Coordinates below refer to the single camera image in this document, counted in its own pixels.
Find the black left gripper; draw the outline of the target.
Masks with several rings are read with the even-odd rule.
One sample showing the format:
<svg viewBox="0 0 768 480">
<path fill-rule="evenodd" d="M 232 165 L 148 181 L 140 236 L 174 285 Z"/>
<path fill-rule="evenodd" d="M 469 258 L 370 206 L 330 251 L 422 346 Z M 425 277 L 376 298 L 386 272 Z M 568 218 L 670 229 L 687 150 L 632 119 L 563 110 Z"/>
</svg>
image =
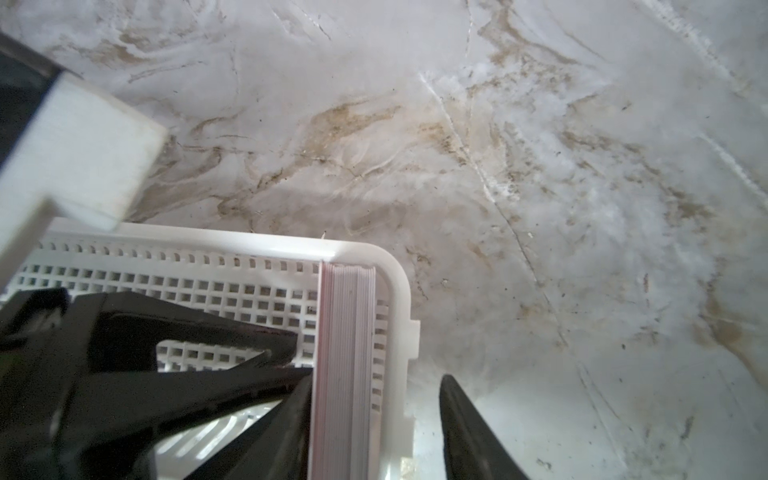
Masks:
<svg viewBox="0 0 768 480">
<path fill-rule="evenodd" d="M 162 341 L 252 348 L 286 365 L 297 339 L 139 293 L 106 294 L 96 317 L 94 294 L 18 291 L 1 308 L 1 477 L 94 479 L 93 468 L 135 468 L 159 441 L 279 399 L 312 375 L 247 365 L 149 372 Z M 122 373 L 78 381 L 88 344 L 90 371 Z"/>
</svg>

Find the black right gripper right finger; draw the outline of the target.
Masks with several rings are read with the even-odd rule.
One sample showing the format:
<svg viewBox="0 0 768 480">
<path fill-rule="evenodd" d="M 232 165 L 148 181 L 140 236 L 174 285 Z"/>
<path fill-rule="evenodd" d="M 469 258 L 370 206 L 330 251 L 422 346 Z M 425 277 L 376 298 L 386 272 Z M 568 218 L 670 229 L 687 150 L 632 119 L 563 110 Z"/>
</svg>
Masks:
<svg viewBox="0 0 768 480">
<path fill-rule="evenodd" d="M 439 407 L 447 479 L 528 480 L 452 375 L 441 379 Z"/>
</svg>

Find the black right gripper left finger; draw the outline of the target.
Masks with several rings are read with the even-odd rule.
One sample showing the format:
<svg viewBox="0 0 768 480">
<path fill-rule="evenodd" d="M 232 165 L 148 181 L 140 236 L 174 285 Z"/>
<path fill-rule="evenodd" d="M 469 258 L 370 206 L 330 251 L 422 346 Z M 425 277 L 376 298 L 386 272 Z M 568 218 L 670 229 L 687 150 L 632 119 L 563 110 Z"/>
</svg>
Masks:
<svg viewBox="0 0 768 480">
<path fill-rule="evenodd" d="M 188 475 L 190 479 L 304 479 L 308 469 L 312 376 L 193 374 L 188 420 L 198 424 L 251 405 L 278 404 Z"/>
</svg>

